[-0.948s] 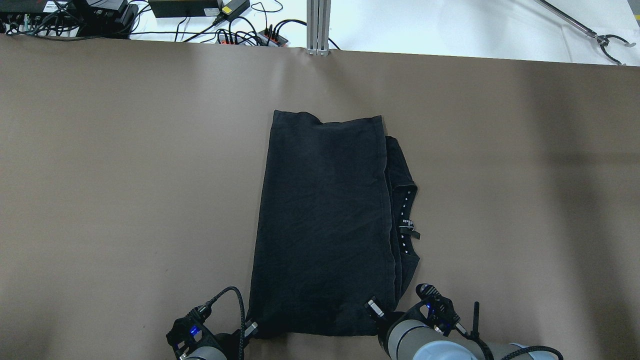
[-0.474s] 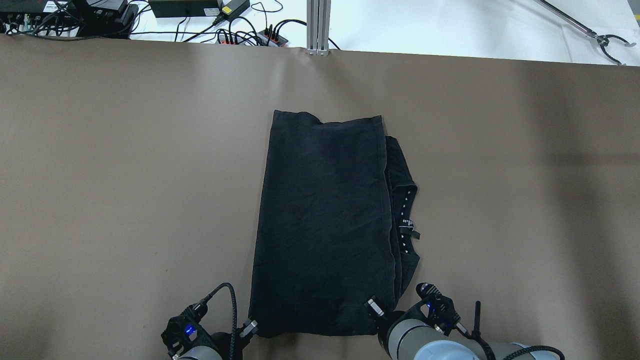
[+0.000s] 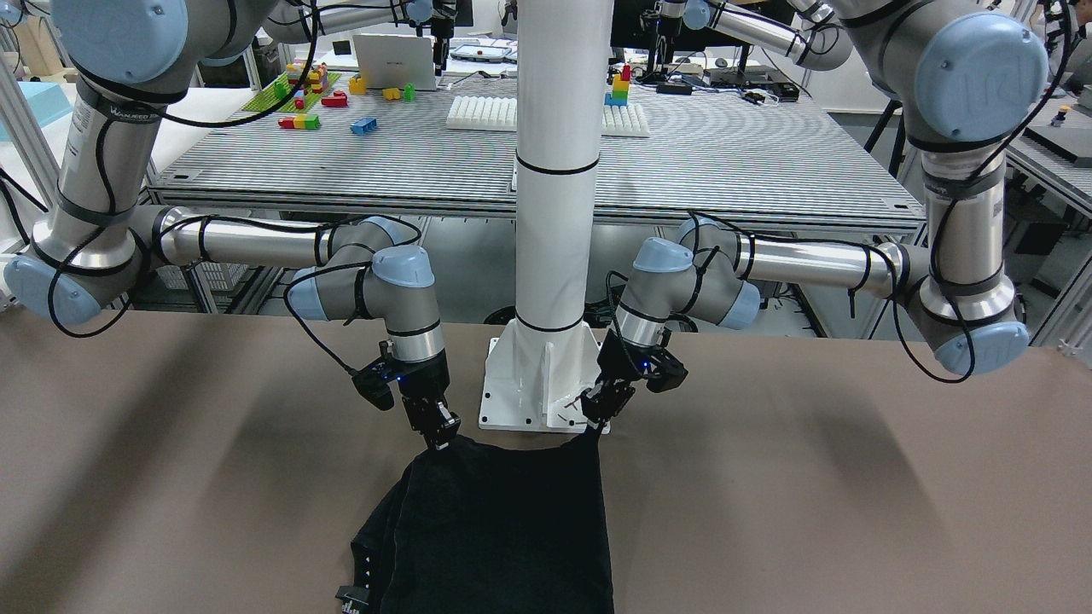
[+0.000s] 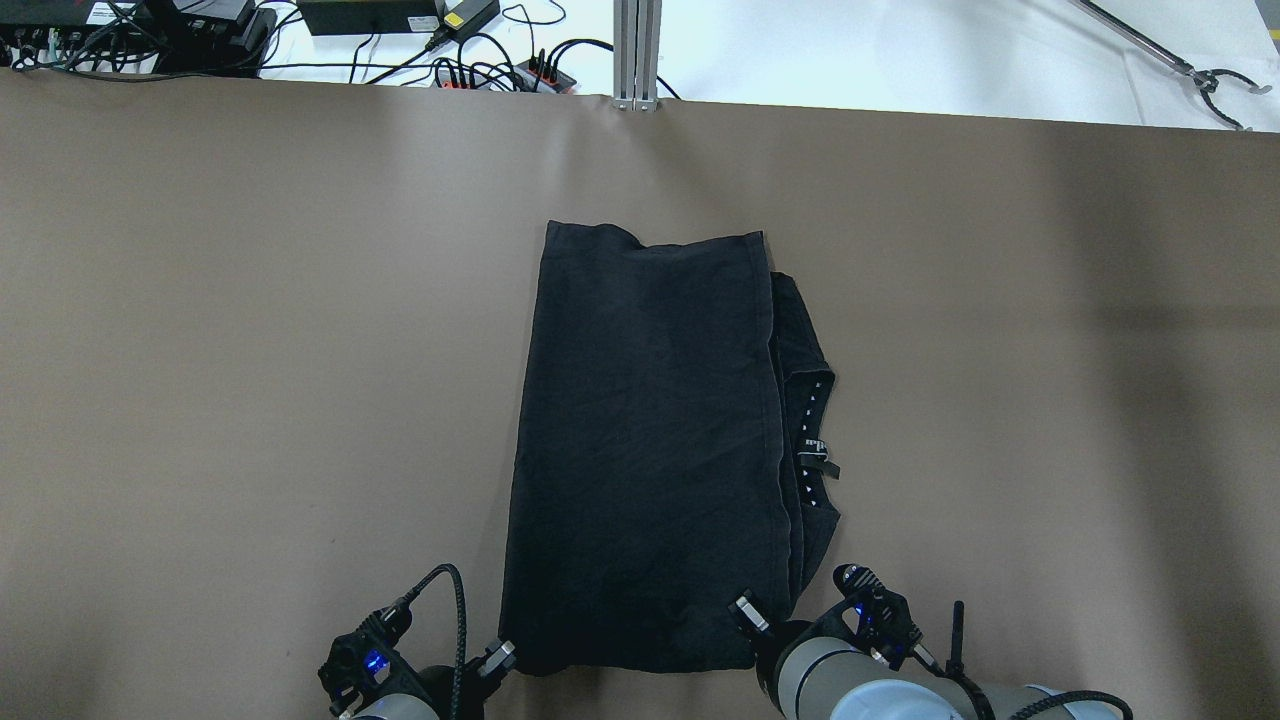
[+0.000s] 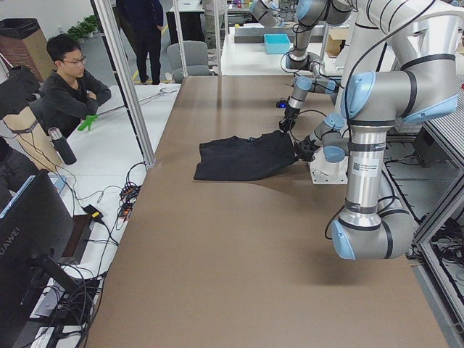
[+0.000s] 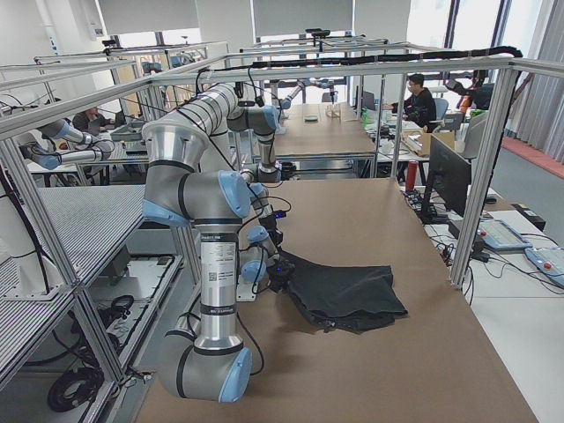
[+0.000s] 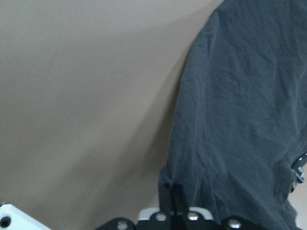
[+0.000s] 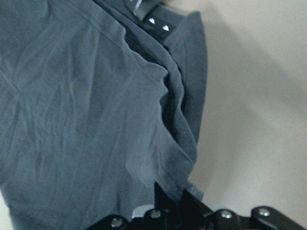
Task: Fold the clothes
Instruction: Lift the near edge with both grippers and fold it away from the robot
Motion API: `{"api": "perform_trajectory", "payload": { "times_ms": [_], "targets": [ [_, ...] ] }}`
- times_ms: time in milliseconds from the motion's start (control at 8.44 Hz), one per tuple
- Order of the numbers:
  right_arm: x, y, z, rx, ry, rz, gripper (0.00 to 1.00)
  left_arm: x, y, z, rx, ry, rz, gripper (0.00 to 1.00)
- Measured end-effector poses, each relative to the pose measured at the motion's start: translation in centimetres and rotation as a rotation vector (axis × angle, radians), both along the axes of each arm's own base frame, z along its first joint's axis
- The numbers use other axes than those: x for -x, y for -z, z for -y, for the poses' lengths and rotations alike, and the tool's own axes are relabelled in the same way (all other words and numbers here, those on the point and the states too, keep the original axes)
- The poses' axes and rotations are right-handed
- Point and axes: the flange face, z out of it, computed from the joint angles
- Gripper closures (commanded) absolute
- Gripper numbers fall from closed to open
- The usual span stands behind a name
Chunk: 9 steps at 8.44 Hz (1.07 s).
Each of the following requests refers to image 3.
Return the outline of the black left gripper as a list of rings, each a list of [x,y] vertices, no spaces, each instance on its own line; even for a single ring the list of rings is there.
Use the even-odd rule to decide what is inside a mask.
[[[670,354],[668,339],[669,333],[655,345],[642,346],[615,332],[606,334],[597,357],[601,371],[596,382],[580,393],[587,430],[601,434],[636,395],[637,381],[643,381],[654,393],[678,388],[685,381],[688,370]]]

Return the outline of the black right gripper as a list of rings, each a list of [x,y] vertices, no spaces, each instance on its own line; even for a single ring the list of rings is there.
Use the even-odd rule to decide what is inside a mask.
[[[462,421],[446,400],[451,383],[446,354],[422,362],[382,356],[352,370],[357,393],[381,411],[395,405],[391,382],[397,385],[410,427],[422,435],[429,449],[444,449],[456,438]]]

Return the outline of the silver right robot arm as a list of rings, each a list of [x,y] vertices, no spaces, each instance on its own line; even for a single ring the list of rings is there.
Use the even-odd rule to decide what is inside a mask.
[[[3,267],[15,299],[78,336],[152,269],[232,262],[298,270],[289,314],[309,320],[378,319],[387,339],[365,367],[345,365],[358,393],[394,408],[430,449],[456,438],[434,272],[415,227],[392,217],[325,224],[274,222],[142,205],[144,172],[168,107],[195,67],[235,58],[258,29],[314,43],[316,1],[54,1],[48,10],[78,69],[78,102],[55,201],[22,252]]]

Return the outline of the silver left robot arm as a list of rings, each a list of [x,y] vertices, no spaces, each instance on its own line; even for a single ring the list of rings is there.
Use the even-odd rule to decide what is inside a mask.
[[[874,85],[897,102],[921,151],[928,244],[835,240],[868,217],[814,214],[824,240],[747,232],[691,209],[675,240],[653,237],[624,275],[598,347],[596,377],[575,399],[577,427],[603,432],[644,383],[651,392],[687,376],[670,354],[674,317],[741,329],[759,310],[753,281],[826,285],[848,299],[892,304],[897,333],[909,318],[959,383],[1021,358],[1030,343],[1014,315],[1002,261],[1005,147],[1048,94],[1048,52],[1025,24],[968,1],[834,1],[835,39],[850,43]]]

